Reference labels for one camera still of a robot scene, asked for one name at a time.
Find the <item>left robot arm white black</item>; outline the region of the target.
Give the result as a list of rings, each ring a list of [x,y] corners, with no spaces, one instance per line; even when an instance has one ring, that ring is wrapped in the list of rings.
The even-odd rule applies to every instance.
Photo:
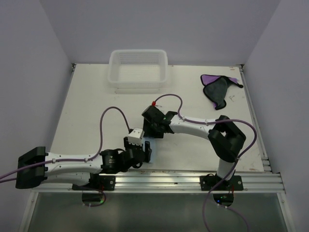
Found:
[[[138,169],[143,163],[149,163],[155,150],[151,138],[143,138],[141,145],[129,143],[124,138],[124,149],[106,149],[96,158],[77,155],[47,153],[44,146],[36,147],[18,159],[15,187],[32,189],[41,184],[65,183],[86,186],[88,189],[101,189],[100,174],[125,173],[130,168]]]

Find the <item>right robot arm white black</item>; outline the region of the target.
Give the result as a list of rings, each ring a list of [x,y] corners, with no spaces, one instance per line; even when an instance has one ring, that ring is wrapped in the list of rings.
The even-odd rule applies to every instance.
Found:
[[[181,119],[177,112],[168,111],[164,114],[152,105],[144,110],[142,116],[143,130],[147,137],[163,138],[166,133],[176,133],[207,139],[219,157],[215,178],[217,188],[224,190],[232,185],[234,165],[246,136],[233,122],[224,122],[229,119],[227,116],[204,120],[199,124],[191,118]]]

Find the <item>light blue towel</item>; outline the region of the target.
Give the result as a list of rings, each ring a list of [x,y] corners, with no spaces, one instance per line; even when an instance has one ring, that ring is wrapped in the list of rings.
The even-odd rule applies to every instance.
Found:
[[[151,160],[149,163],[152,163],[154,158],[155,158],[155,155],[156,155],[156,141],[154,138],[151,138],[151,137],[143,137],[143,152],[144,152],[144,142],[145,141],[149,141],[150,142],[150,146],[151,146],[151,149],[152,149],[152,154],[151,154]]]

